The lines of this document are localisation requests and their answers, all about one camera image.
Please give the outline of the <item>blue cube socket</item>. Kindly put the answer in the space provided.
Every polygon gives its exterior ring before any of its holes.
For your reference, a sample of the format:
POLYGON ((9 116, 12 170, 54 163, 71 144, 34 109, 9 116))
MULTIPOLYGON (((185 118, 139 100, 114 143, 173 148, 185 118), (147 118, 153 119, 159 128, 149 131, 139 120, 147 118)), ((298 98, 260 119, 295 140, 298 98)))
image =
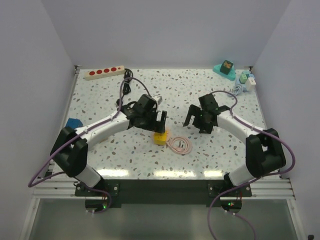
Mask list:
POLYGON ((83 123, 77 118, 69 118, 65 124, 65 127, 70 127, 72 129, 81 128, 83 123))

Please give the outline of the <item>beige power strip red sockets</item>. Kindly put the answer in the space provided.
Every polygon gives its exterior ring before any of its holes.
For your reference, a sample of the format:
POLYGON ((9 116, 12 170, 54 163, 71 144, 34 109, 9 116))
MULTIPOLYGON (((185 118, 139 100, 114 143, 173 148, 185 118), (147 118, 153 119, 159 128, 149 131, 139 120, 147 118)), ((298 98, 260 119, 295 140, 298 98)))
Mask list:
POLYGON ((87 71, 84 74, 84 79, 87 81, 97 80, 101 78, 113 77, 118 75, 123 75, 125 73, 125 67, 123 65, 99 68, 87 71))

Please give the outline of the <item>yellow cube socket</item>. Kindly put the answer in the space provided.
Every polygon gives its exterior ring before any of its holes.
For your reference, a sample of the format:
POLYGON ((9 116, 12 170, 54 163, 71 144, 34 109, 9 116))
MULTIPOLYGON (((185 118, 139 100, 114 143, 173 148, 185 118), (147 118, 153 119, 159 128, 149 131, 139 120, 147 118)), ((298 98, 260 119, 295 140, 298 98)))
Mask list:
POLYGON ((167 132, 164 132, 164 133, 155 132, 153 135, 153 142, 156 145, 164 146, 164 145, 166 145, 167 138, 168 138, 167 132))

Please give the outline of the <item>green small charger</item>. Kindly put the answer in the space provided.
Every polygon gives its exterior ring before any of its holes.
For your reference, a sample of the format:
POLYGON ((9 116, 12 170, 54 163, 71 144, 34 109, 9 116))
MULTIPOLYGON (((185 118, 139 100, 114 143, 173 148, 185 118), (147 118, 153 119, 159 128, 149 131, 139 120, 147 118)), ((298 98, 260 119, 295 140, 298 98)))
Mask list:
POLYGON ((239 77, 239 82, 241 84, 245 84, 247 80, 248 80, 248 74, 242 73, 239 77))

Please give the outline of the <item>white charger block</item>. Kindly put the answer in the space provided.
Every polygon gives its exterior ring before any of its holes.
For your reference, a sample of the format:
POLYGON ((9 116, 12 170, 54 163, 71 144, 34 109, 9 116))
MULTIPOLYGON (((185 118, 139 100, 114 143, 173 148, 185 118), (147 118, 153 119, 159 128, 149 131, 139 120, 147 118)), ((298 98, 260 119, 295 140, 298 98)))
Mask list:
POLYGON ((246 82, 245 82, 245 89, 246 91, 251 91, 255 88, 256 86, 256 81, 253 77, 248 77, 246 82))

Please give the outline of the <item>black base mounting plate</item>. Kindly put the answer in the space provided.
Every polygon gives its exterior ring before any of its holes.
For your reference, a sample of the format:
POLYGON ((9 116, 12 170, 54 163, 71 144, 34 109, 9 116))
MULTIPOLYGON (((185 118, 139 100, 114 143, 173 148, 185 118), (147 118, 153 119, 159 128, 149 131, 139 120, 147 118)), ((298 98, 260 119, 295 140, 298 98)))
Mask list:
POLYGON ((200 179, 105 179, 93 190, 84 183, 74 183, 75 196, 85 198, 85 207, 103 210, 122 205, 206 205, 223 190, 224 180, 200 179))

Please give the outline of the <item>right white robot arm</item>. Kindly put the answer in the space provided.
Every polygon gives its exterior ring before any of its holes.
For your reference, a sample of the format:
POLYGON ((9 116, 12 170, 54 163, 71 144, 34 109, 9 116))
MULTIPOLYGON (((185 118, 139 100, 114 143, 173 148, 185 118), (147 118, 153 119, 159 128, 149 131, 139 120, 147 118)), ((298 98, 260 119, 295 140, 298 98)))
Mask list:
POLYGON ((256 127, 237 116, 233 107, 219 106, 214 95, 198 98, 200 106, 189 106, 184 126, 192 125, 200 134, 211 134, 214 127, 224 129, 245 145, 245 163, 223 177, 223 192, 235 196, 244 184, 267 176, 285 166, 286 158, 278 132, 256 127))

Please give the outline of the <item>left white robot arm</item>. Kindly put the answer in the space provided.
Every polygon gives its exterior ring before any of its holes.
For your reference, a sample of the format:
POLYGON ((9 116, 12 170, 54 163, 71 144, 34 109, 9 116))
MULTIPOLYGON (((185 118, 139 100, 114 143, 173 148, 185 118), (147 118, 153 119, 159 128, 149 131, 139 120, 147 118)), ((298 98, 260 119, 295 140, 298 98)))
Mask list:
POLYGON ((107 189, 103 177, 88 164, 88 151, 108 137, 133 127, 155 133, 164 133, 167 112, 157 120, 158 106, 162 102, 159 95, 143 94, 133 101, 90 125, 79 128, 64 127, 50 152, 51 159, 70 178, 84 185, 92 196, 99 196, 107 189))

